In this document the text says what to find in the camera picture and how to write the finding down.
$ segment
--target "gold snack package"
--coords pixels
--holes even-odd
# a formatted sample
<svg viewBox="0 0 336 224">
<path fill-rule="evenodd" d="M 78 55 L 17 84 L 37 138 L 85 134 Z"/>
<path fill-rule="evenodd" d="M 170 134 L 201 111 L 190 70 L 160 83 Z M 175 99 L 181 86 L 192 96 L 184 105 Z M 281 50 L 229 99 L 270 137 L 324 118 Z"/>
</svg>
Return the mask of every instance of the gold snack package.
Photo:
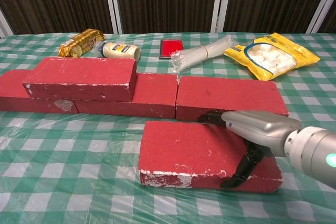
<svg viewBox="0 0 336 224">
<path fill-rule="evenodd" d="M 248 46 L 228 48 L 224 54 L 246 66 L 262 81 L 320 60 L 307 48 L 277 33 L 255 39 Z"/>
<path fill-rule="evenodd" d="M 95 29 L 86 29 L 62 43 L 58 49 L 59 57 L 79 58 L 90 51 L 97 41 L 103 41 L 104 34 Z"/>
</svg>

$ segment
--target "mayonnaise bottle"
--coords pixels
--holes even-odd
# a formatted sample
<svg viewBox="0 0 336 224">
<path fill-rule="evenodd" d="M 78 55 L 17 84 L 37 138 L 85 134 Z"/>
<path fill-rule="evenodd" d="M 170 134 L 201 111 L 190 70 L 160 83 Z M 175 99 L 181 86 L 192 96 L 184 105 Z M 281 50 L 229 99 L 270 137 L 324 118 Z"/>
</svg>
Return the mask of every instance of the mayonnaise bottle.
<svg viewBox="0 0 336 224">
<path fill-rule="evenodd" d="M 140 49 L 135 45 L 126 45 L 113 42 L 99 41 L 93 47 L 97 56 L 106 58 L 131 58 L 136 61 L 140 58 Z"/>
</svg>

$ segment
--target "green indicator light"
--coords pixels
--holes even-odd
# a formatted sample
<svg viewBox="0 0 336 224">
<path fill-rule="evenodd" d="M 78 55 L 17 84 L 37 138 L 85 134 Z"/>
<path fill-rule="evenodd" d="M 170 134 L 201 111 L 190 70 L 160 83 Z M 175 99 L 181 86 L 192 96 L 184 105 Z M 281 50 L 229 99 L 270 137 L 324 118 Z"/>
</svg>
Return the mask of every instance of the green indicator light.
<svg viewBox="0 0 336 224">
<path fill-rule="evenodd" d="M 336 153 L 330 153 L 325 160 L 331 167 L 336 167 Z"/>
</svg>

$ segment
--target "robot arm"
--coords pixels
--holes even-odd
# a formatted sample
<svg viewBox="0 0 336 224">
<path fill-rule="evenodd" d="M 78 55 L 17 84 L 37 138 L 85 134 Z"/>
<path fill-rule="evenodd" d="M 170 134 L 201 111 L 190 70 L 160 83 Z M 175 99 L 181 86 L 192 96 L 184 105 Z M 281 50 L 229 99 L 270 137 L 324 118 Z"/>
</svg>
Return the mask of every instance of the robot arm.
<svg viewBox="0 0 336 224">
<path fill-rule="evenodd" d="M 243 183 L 264 155 L 289 157 L 292 166 L 336 189 L 336 133 L 266 111 L 210 111 L 200 122 L 225 126 L 247 140 L 247 153 L 236 174 L 222 183 L 234 188 Z"/>
</svg>

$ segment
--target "plastic table cover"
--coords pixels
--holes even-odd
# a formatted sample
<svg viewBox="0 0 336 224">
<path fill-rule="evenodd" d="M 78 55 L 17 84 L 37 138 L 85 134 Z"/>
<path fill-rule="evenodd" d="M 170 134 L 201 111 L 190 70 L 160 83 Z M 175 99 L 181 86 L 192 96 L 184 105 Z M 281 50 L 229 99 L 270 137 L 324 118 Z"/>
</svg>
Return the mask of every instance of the plastic table cover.
<svg viewBox="0 0 336 224">
<path fill-rule="evenodd" d="M 240 43 L 266 35 L 230 34 Z M 31 69 L 56 56 L 59 45 L 74 35 L 0 39 L 0 74 Z M 191 48 L 225 35 L 107 35 L 107 40 L 141 48 L 138 72 L 169 73 L 171 62 L 159 60 L 161 39 L 182 39 L 184 48 Z M 335 131 L 336 35 L 285 36 L 321 57 L 275 79 L 290 117 Z M 228 57 L 207 60 L 181 75 L 255 79 Z M 148 120 L 160 119 L 0 112 L 0 223 L 335 222 L 336 191 L 295 171 L 287 158 L 277 159 L 284 181 L 273 194 L 142 187 L 137 165 Z"/>
</svg>

